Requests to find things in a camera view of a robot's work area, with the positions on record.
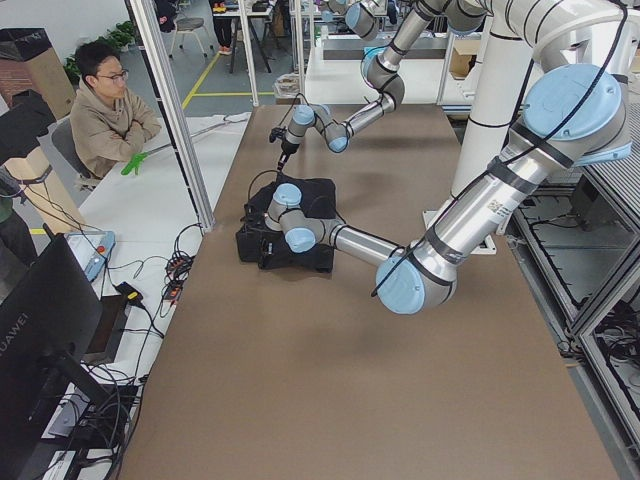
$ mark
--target computer monitor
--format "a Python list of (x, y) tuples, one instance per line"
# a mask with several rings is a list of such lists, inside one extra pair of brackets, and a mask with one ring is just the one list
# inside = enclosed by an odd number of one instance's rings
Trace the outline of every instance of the computer monitor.
[(101, 312), (62, 235), (0, 304), (0, 478), (20, 477), (69, 383), (109, 399), (80, 365)]

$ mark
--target sleeve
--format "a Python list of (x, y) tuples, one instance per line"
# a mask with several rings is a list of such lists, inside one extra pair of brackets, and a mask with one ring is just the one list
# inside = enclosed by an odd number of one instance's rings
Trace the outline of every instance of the sleeve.
[(145, 142), (145, 134), (140, 125), (134, 123), (122, 138), (96, 112), (90, 112), (81, 118), (72, 116), (71, 129), (78, 155), (81, 158), (89, 157), (82, 158), (83, 160), (102, 157), (116, 162), (128, 162), (134, 154), (142, 151)]
[(155, 137), (162, 129), (162, 126), (160, 125), (160, 122), (158, 122), (155, 112), (151, 110), (146, 103), (144, 103), (142, 98), (133, 92), (130, 92), (130, 95), (133, 119), (142, 125), (142, 133), (144, 135), (143, 142), (146, 142)]

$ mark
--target white wall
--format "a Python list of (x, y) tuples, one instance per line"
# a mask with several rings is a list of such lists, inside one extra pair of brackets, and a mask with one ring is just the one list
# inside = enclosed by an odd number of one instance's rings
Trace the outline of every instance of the white wall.
[(0, 28), (43, 27), (61, 60), (128, 18), (124, 0), (0, 0)]

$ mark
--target black box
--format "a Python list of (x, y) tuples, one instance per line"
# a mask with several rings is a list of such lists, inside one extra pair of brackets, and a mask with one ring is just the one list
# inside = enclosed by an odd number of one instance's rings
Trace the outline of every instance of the black box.
[(82, 358), (89, 365), (113, 363), (131, 308), (124, 295), (102, 297), (100, 302), (102, 303), (100, 324), (87, 348), (87, 353)]
[(44, 28), (3, 28), (0, 30), (0, 58), (24, 62), (51, 48)]

